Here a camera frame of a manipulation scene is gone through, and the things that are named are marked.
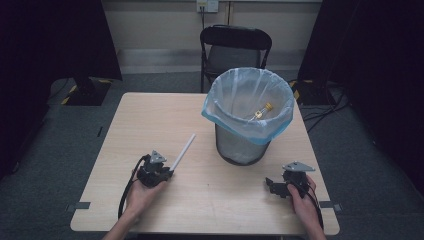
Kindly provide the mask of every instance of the small bottle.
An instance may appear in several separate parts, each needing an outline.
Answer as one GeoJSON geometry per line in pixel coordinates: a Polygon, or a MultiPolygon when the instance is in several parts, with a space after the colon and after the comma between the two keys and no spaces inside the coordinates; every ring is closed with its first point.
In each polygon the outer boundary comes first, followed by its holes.
{"type": "Polygon", "coordinates": [[[261,119],[262,117],[264,117],[271,110],[272,110],[272,105],[271,105],[271,103],[267,102],[265,104],[265,107],[264,108],[262,108],[261,110],[258,110],[258,111],[255,112],[255,115],[250,119],[250,121],[261,119]]]}

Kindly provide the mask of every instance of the white stick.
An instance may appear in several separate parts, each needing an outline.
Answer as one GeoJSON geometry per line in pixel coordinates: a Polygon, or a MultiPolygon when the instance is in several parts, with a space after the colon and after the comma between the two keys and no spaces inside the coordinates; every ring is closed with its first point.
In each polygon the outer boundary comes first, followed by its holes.
{"type": "Polygon", "coordinates": [[[196,137],[196,134],[193,133],[193,135],[191,135],[191,138],[188,140],[187,144],[181,151],[180,155],[175,160],[174,165],[172,165],[172,167],[169,169],[170,171],[174,171],[174,169],[177,167],[178,163],[181,161],[181,158],[183,158],[185,152],[187,152],[188,147],[190,147],[190,144],[193,142],[195,137],[196,137]]]}

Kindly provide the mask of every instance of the trash can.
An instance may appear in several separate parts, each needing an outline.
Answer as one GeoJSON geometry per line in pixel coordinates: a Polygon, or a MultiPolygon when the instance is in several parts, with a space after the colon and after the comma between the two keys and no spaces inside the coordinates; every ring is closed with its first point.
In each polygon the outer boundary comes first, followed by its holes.
{"type": "Polygon", "coordinates": [[[277,74],[257,68],[235,68],[213,82],[202,116],[215,123],[220,156],[235,165],[251,165],[265,154],[272,139],[293,119],[294,98],[277,74]]]}

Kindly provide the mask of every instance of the forearm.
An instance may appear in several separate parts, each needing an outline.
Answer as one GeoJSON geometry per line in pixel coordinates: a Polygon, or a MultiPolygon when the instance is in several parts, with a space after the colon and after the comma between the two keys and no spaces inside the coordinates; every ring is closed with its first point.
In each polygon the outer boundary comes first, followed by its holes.
{"type": "Polygon", "coordinates": [[[137,215],[135,213],[125,211],[112,229],[103,237],[103,240],[124,239],[136,220],[137,215]]]}
{"type": "Polygon", "coordinates": [[[306,228],[306,233],[308,234],[309,240],[325,240],[327,237],[324,234],[322,228],[317,226],[311,226],[306,228]]]}

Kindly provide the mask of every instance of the white wall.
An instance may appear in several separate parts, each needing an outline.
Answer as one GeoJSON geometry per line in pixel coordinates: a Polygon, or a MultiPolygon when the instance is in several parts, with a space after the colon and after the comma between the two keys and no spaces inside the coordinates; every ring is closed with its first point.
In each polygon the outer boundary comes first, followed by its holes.
{"type": "MultiPolygon", "coordinates": [[[[116,48],[198,49],[202,30],[195,1],[105,1],[116,48]]],[[[219,12],[205,16],[205,26],[257,27],[271,35],[273,50],[306,49],[320,3],[220,1],[219,12]]]]}

